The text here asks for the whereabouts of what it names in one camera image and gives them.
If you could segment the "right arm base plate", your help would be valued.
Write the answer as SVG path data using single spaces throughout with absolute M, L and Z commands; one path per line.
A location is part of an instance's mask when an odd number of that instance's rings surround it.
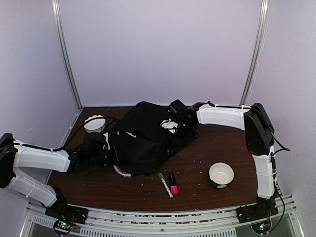
M 278 208 L 273 206 L 267 209 L 262 205 L 251 204 L 241 205 L 236 209 L 237 218 L 239 223 L 253 222 L 260 219 L 267 219 L 269 216 L 278 214 Z

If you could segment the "black student backpack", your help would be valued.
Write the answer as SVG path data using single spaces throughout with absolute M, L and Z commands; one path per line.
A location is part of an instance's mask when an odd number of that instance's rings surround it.
M 167 109 L 140 102 L 111 129 L 109 143 L 118 175 L 149 176 L 195 139 L 177 136 L 160 127 L 163 120 L 171 117 Z

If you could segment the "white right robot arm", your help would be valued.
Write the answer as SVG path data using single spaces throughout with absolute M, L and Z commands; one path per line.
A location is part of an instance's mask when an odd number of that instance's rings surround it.
M 187 107 L 175 100 L 167 111 L 171 117 L 160 125 L 173 134 L 195 132 L 200 124 L 228 126 L 245 132 L 246 148 L 254 159 L 258 184 L 253 214 L 258 218 L 265 217 L 274 206 L 277 168 L 274 127 L 263 105 L 220 106 L 197 102 Z

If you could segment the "white pen green tip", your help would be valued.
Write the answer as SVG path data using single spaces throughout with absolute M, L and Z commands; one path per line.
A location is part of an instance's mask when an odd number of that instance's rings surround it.
M 158 173 L 158 176 L 159 176 L 159 178 L 160 178 L 160 180 L 161 180 L 161 182 L 162 182 L 162 184 L 163 184 L 165 190 L 167 191 L 167 194 L 168 194 L 168 196 L 170 197 L 170 199 L 174 199 L 174 196 L 173 196 L 173 194 L 172 194 L 170 188 L 168 187 L 167 182 L 166 182 L 166 180 L 165 180 L 163 174 L 159 172 L 159 173 Z

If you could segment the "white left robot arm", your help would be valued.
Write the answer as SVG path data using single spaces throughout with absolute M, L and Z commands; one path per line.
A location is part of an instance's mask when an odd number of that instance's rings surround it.
M 52 149 L 24 144 L 5 133 L 0 138 L 0 186 L 40 202 L 60 219 L 71 215 L 66 198 L 57 187 L 46 185 L 26 174 L 22 168 L 53 170 L 76 174 L 108 164 L 108 133 L 92 132 L 74 150 Z

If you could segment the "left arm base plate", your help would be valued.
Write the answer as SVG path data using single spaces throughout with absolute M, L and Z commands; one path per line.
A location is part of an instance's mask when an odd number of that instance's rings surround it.
M 85 224 L 88 216 L 88 210 L 86 208 L 71 205 L 68 205 L 66 210 L 56 211 L 51 207 L 45 207 L 45 209 L 45 215 L 73 224 Z

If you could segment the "pink highlighter marker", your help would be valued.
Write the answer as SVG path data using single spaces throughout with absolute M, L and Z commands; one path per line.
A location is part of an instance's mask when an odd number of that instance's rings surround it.
M 169 172 L 168 173 L 168 179 L 169 179 L 169 185 L 170 185 L 171 193 L 173 195 L 179 194 L 178 186 L 177 186 L 175 175 L 174 175 L 173 172 Z

